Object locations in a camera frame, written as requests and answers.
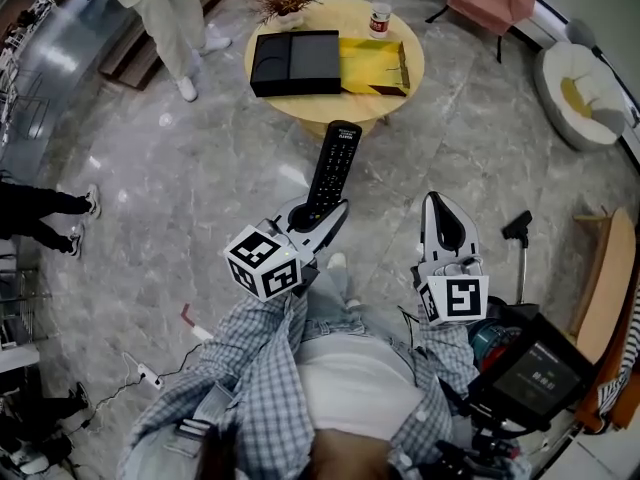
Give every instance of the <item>bottle label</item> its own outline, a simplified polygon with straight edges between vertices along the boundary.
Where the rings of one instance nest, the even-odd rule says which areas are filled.
[[[369,27],[374,32],[386,32],[389,30],[389,19],[391,14],[375,12],[371,15],[371,23]]]

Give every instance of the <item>white box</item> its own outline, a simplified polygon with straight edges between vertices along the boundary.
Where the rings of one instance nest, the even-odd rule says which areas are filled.
[[[253,226],[224,250],[233,280],[262,302],[302,283],[298,251]]]
[[[429,325],[483,320],[489,276],[428,276],[418,287]]]

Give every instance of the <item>beige pants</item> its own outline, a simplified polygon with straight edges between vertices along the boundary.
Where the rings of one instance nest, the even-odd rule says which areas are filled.
[[[176,80],[187,76],[191,48],[199,49],[206,43],[200,0],[141,0],[134,9],[171,76]]]

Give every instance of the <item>flower pot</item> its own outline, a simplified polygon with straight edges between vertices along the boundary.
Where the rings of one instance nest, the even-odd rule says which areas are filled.
[[[294,28],[301,27],[303,23],[304,17],[300,11],[290,12],[284,16],[278,15],[274,18],[275,28],[280,32],[288,32]]]

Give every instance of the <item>person in black pants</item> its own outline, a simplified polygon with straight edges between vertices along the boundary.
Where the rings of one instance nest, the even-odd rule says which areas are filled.
[[[68,398],[39,398],[18,406],[18,418],[0,413],[0,448],[11,465],[25,474],[36,474],[58,464],[71,453],[66,436],[51,439],[59,420],[69,418],[89,407],[84,386]]]
[[[98,187],[90,185],[84,197],[74,197],[55,190],[13,185],[0,181],[0,238],[29,236],[49,249],[80,257],[84,225],[76,226],[70,237],[60,236],[40,219],[52,213],[89,214],[96,219],[102,211]]]

